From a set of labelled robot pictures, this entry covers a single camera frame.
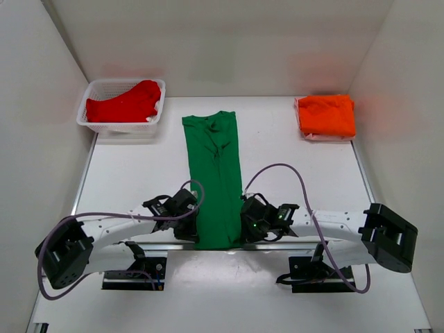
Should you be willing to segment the green t shirt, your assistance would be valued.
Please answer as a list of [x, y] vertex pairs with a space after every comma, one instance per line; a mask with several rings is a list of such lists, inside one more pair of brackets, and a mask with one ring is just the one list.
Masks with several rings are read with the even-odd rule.
[[225, 250], [241, 241], [242, 201], [239, 138], [235, 112], [182, 118], [191, 179], [202, 184], [205, 200], [196, 226], [199, 250]]

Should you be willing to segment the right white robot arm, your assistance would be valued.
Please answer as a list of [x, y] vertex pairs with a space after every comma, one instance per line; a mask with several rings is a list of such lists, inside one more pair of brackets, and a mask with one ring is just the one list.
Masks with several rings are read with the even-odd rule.
[[242, 196], [241, 239], [270, 242], [283, 237], [322, 237], [311, 271], [326, 278], [345, 266], [379, 264], [396, 273], [412, 270], [418, 229], [387, 206], [362, 212], [313, 210], [296, 204], [275, 207], [261, 194]]

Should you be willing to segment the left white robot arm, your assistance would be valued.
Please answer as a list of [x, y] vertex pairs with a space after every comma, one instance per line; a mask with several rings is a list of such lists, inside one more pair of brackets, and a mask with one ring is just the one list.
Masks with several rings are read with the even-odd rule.
[[143, 279], [154, 287], [147, 256], [134, 237], [173, 230], [176, 239], [198, 241], [196, 217], [203, 194], [181, 188], [173, 196], [160, 195], [126, 213], [88, 212], [63, 218], [35, 249], [37, 281], [66, 294], [88, 275], [110, 272], [122, 278]]

